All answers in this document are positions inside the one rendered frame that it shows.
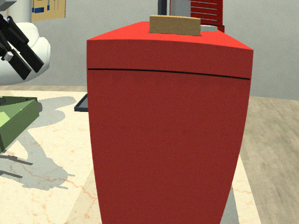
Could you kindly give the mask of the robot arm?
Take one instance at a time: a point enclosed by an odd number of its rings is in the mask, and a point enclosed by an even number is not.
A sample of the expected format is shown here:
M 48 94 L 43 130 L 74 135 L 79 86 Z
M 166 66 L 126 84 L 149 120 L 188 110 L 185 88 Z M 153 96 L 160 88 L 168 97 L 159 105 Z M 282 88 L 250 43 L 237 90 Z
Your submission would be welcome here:
M 19 54 L 20 52 L 8 42 L 11 48 L 15 49 L 32 71 L 27 78 L 23 80 L 11 65 L 6 60 L 2 61 L 2 57 L 0 57 L 0 86 L 14 85 L 30 81 L 49 69 L 51 46 L 44 37 L 39 36 L 37 27 L 31 23 L 31 8 L 32 0 L 0 0 L 0 12 L 7 9 L 7 17 L 10 15 L 19 29 L 29 39 L 28 45 L 44 62 L 44 65 L 37 73 L 35 73 L 25 59 Z

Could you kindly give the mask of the red tool chest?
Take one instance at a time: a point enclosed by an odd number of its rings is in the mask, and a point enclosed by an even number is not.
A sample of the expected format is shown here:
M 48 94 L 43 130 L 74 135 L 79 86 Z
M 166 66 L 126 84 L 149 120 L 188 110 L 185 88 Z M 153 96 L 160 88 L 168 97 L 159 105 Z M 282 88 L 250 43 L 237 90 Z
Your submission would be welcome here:
M 87 40 L 102 224 L 220 224 L 239 158 L 253 49 L 218 30 Z

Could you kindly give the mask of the tan rectangular block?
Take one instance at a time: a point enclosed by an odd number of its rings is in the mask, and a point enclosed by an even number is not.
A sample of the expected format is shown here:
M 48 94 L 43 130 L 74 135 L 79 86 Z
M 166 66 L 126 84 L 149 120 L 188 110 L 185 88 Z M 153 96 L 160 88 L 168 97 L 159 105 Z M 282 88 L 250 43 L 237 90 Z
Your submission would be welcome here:
M 201 19 L 182 16 L 149 16 L 149 33 L 201 35 Z

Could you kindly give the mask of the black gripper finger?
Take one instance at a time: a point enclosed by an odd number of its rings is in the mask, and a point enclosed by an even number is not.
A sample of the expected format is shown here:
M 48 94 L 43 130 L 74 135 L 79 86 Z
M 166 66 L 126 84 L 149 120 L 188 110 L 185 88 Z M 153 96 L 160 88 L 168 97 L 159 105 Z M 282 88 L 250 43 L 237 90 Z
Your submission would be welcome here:
M 20 53 L 25 61 L 37 73 L 44 65 L 44 62 L 36 55 L 36 53 L 28 46 L 29 39 L 19 29 L 11 16 L 3 18 L 0 15 L 0 22 L 4 25 L 1 29 L 6 40 Z
M 2 61 L 8 61 L 13 69 L 19 74 L 19 76 L 25 80 L 31 68 L 25 63 L 21 56 L 12 49 L 2 32 L 0 31 L 0 57 Z

